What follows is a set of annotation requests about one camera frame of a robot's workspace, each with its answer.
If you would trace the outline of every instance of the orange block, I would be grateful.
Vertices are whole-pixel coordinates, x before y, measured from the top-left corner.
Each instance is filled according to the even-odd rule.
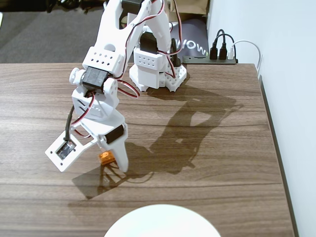
[[[115,161],[115,157],[111,151],[103,152],[99,155],[101,165],[109,164]]]

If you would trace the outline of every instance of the gray carpet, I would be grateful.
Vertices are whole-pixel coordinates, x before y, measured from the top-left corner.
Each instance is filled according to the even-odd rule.
[[[94,46],[103,9],[4,12],[0,63],[82,62]]]

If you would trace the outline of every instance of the white robotic arm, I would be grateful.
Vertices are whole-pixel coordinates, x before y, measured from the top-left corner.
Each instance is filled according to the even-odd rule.
[[[185,79],[184,67],[175,68],[178,72],[167,83],[173,65],[166,55],[158,50],[167,52],[170,49],[171,38],[169,23],[164,12],[163,0],[133,0],[138,2],[137,15],[124,29],[119,29],[119,18],[123,8],[133,8],[130,0],[110,0],[102,15],[99,33],[95,46],[91,47],[83,61],[84,70],[74,68],[69,81],[77,88],[72,98],[76,114],[79,118],[70,124],[71,114],[68,118],[66,130],[46,150],[46,155],[52,160],[60,171],[65,171],[85,150],[98,144],[100,149],[111,151],[121,171],[128,169],[128,158],[125,151],[125,140],[128,136],[125,118],[116,110],[119,103],[117,97],[118,82],[121,81],[127,68],[127,60],[134,50],[135,65],[130,69],[132,80],[141,89],[148,87],[158,88],[168,84],[175,91],[174,82],[178,86]],[[147,24],[157,39],[156,52],[144,51],[141,35],[144,25]],[[93,138],[83,145],[74,135],[76,128],[82,126]]]

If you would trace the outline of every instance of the wooden table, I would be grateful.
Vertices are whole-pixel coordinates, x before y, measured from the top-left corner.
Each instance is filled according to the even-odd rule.
[[[73,67],[0,66],[0,236],[103,237],[126,213],[156,203],[199,213],[223,237],[293,236],[253,65],[188,65],[176,93],[120,94],[126,174],[100,166],[98,147],[64,173],[44,154],[64,130]]]

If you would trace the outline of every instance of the white wall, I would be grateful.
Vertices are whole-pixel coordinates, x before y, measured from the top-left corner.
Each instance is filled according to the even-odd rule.
[[[263,53],[260,75],[298,231],[316,237],[316,1],[211,0],[209,20],[210,46],[222,28]],[[239,43],[237,58],[257,64],[258,53]]]

